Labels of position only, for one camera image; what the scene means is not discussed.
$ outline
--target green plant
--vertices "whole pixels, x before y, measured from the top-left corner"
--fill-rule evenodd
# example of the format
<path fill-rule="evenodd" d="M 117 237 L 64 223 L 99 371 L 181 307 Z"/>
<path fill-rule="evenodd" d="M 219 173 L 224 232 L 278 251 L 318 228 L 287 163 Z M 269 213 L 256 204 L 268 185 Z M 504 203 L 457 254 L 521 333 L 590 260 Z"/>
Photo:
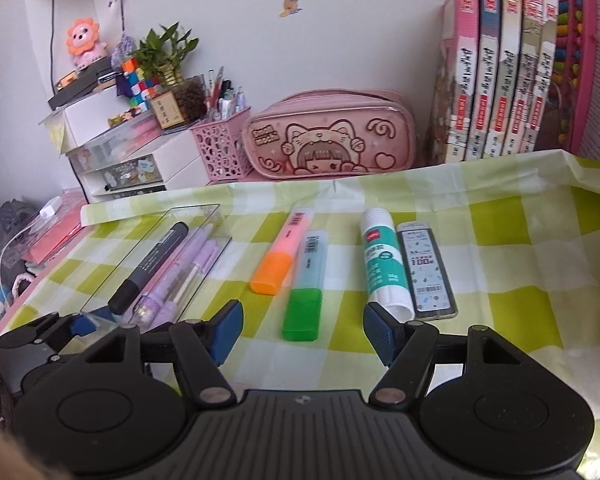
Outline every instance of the green plant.
<path fill-rule="evenodd" d="M 179 26 L 180 22 L 171 27 L 161 25 L 164 31 L 161 36 L 151 29 L 144 41 L 139 42 L 138 49 L 131 53 L 149 76 L 160 75 L 160 67 L 164 65 L 179 72 L 182 62 L 198 46 L 198 38 L 189 39 L 191 30 L 180 35 Z"/>

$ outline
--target black marker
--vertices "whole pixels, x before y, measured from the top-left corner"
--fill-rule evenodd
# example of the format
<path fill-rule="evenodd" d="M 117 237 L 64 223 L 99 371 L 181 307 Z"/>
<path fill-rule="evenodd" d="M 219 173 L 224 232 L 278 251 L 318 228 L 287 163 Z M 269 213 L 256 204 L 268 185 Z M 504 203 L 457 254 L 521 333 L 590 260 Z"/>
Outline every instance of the black marker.
<path fill-rule="evenodd" d="M 177 222 L 162 237 L 144 260 L 134 269 L 130 276 L 122 282 L 118 290 L 109 300 L 109 310 L 112 314 L 121 316 L 136 300 L 149 280 L 154 276 L 171 253 L 187 237 L 189 228 L 183 222 Z"/>

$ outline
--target white wall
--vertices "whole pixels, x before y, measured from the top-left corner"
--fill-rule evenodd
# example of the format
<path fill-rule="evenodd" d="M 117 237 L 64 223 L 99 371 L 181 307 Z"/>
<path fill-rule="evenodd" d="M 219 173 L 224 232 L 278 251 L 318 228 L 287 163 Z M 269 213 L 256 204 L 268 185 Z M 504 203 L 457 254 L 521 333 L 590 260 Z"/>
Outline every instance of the white wall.
<path fill-rule="evenodd" d="M 93 1 L 115 44 L 109 0 Z M 126 20 L 136 39 L 160 23 L 193 28 L 200 45 L 186 75 L 224 64 L 257 110 L 306 89 L 389 88 L 405 94 L 425 128 L 444 1 L 300 0 L 300 13 L 280 18 L 282 0 L 126 0 Z"/>
<path fill-rule="evenodd" d="M 17 198 L 42 205 L 78 185 L 38 126 L 49 111 L 24 2 L 0 0 L 0 204 Z"/>
<path fill-rule="evenodd" d="M 120 30 L 109 0 L 56 2 L 59 77 L 70 66 L 64 40 L 72 19 L 95 8 L 111 46 Z M 126 20 L 136 39 L 160 23 L 179 20 L 193 28 L 200 46 L 186 75 L 224 64 L 225 77 L 244 87 L 255 110 L 311 88 L 389 88 L 405 94 L 418 127 L 425 128 L 443 2 L 300 0 L 300 13 L 279 18 L 282 0 L 126 0 Z M 82 5 L 84 10 L 77 9 Z M 48 23 L 46 17 L 35 19 L 30 40 L 23 0 L 0 0 L 0 203 L 21 195 L 41 201 L 73 181 L 37 126 L 48 113 Z"/>

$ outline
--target screw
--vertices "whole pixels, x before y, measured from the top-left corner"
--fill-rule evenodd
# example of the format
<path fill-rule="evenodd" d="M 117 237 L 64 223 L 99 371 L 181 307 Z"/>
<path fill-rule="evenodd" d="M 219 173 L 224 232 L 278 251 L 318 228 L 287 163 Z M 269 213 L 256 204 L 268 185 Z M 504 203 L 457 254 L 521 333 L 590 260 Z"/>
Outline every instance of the screw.
<path fill-rule="evenodd" d="M 207 404 L 221 404 L 231 399 L 231 392 L 221 386 L 212 386 L 200 392 L 200 399 Z"/>
<path fill-rule="evenodd" d="M 400 404 L 407 394 L 398 388 L 381 388 L 376 391 L 376 399 L 383 404 Z"/>

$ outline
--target book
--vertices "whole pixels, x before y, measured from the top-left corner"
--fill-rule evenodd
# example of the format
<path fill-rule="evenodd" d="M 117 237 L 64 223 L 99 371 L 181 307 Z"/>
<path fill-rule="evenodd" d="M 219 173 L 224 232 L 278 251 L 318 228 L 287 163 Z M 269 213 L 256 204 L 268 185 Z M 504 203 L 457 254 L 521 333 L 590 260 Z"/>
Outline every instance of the book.
<path fill-rule="evenodd" d="M 531 96 L 529 118 L 520 146 L 520 153 L 529 153 L 536 147 L 546 98 L 551 85 L 555 60 L 555 42 L 558 33 L 558 0 L 544 0 L 542 4 L 542 32 L 540 33 L 540 57 L 536 69 L 536 82 Z"/>
<path fill-rule="evenodd" d="M 447 0 L 427 132 L 431 164 L 461 162 L 469 138 L 478 51 L 478 0 Z"/>
<path fill-rule="evenodd" d="M 502 0 L 498 77 L 483 157 L 502 155 L 518 77 L 522 0 Z"/>
<path fill-rule="evenodd" d="M 481 158 L 489 133 L 489 118 L 498 72 L 500 0 L 480 0 L 480 49 L 474 113 L 464 160 Z"/>
<path fill-rule="evenodd" d="M 544 0 L 522 0 L 522 40 L 520 46 L 520 67 L 518 69 L 518 82 L 513 108 L 504 142 L 504 155 L 513 155 L 520 152 L 522 137 L 525 133 L 526 122 L 529 116 L 529 107 L 536 69 L 540 56 L 540 34 L 542 30 Z"/>

